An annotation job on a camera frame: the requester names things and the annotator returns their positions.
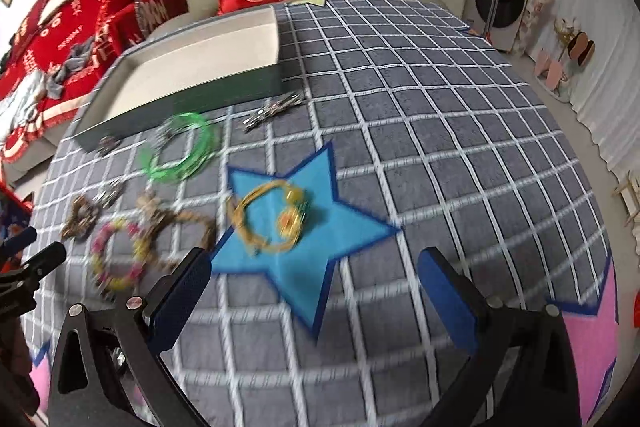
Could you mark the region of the silver crystal hair pin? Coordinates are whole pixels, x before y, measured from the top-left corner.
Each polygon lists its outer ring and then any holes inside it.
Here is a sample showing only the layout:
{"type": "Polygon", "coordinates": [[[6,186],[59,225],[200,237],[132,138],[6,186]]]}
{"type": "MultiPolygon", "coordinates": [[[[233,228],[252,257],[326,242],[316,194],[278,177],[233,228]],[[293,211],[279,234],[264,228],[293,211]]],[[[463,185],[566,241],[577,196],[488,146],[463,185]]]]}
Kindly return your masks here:
{"type": "Polygon", "coordinates": [[[115,180],[107,185],[104,190],[96,196],[94,203],[100,209],[107,209],[112,207],[116,200],[122,196],[126,187],[126,182],[124,180],[115,180]]]}

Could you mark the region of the green translucent bangle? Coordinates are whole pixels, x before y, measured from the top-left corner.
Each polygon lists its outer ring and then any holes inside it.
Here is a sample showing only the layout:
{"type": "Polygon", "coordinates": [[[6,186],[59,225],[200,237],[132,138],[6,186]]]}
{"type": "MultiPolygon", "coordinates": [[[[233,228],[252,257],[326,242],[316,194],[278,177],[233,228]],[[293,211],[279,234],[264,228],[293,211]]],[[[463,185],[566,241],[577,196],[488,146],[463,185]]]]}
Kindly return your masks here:
{"type": "Polygon", "coordinates": [[[167,118],[139,150],[142,172],[156,183],[177,184],[193,176],[218,152],[218,126],[198,113],[167,118]]]}

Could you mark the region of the silver rhinestone hair clip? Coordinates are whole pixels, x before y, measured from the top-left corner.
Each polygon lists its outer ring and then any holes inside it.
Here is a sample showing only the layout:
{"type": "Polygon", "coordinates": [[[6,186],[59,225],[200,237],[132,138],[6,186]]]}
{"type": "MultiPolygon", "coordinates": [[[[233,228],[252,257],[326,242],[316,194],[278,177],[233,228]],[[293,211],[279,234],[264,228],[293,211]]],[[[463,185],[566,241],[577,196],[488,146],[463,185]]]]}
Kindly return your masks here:
{"type": "Polygon", "coordinates": [[[255,110],[243,121],[243,131],[248,133],[253,129],[259,127],[269,119],[285,113],[287,110],[301,106],[306,103],[306,96],[300,92],[293,92],[280,98],[280,100],[271,101],[261,108],[255,110]]]}

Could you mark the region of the teal jewelry tray box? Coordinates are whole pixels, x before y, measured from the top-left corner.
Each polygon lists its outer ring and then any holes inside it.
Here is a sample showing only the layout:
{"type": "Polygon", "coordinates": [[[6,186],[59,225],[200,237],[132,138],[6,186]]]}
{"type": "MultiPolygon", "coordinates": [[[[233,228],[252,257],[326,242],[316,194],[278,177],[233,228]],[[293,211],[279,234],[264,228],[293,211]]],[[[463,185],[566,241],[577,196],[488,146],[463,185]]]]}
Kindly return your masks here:
{"type": "Polygon", "coordinates": [[[200,20],[123,53],[70,127],[92,152],[174,115],[208,113],[283,91],[272,5],[200,20]]]}

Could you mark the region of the red gift bag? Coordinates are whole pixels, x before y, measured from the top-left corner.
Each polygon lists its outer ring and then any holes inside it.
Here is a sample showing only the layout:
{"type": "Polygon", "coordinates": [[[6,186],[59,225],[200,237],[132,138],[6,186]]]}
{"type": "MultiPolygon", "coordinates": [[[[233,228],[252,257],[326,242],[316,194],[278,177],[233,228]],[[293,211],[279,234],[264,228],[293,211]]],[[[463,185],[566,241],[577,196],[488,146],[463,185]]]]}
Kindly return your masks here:
{"type": "Polygon", "coordinates": [[[32,204],[18,199],[12,190],[1,183],[1,272],[16,270],[22,262],[24,247],[8,251],[6,242],[29,226],[32,204]]]}

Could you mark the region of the grey cloth on sofa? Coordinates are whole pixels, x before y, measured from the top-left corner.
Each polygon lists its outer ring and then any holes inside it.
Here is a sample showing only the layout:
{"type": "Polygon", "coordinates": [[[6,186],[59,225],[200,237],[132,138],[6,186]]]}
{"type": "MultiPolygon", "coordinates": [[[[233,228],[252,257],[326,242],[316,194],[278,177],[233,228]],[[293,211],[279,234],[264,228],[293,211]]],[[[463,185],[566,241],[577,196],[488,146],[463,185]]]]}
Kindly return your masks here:
{"type": "Polygon", "coordinates": [[[59,100],[62,98],[64,91],[64,82],[70,78],[71,75],[80,72],[87,63],[90,61],[91,51],[94,43],[94,38],[90,37],[85,42],[76,43],[70,49],[70,53],[63,61],[62,65],[56,72],[50,74],[46,81],[47,97],[52,100],[59,100]]]}

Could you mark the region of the red sofa blanket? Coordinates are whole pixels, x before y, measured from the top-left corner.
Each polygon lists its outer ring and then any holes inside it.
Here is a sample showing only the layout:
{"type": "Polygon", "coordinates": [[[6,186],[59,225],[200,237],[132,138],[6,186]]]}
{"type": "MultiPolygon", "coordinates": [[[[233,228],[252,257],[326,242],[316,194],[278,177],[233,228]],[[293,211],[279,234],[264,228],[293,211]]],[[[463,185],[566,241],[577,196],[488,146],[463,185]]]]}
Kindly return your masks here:
{"type": "MultiPolygon", "coordinates": [[[[149,31],[186,12],[186,0],[142,0],[149,31]]],[[[17,28],[1,72],[1,158],[14,162],[47,132],[73,119],[107,69],[142,41],[134,0],[38,0],[17,28]],[[90,61],[64,82],[62,98],[46,81],[76,43],[94,38],[90,61]]]]}

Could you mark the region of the pink slippers on rack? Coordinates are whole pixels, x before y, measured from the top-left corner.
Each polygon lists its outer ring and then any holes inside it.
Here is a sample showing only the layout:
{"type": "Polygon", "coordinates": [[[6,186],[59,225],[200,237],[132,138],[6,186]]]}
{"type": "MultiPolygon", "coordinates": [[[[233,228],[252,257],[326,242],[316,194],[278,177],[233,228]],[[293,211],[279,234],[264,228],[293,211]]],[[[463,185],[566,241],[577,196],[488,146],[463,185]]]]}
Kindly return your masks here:
{"type": "Polygon", "coordinates": [[[554,58],[545,49],[537,54],[534,75],[547,90],[557,95],[570,87],[570,63],[554,58]]]}

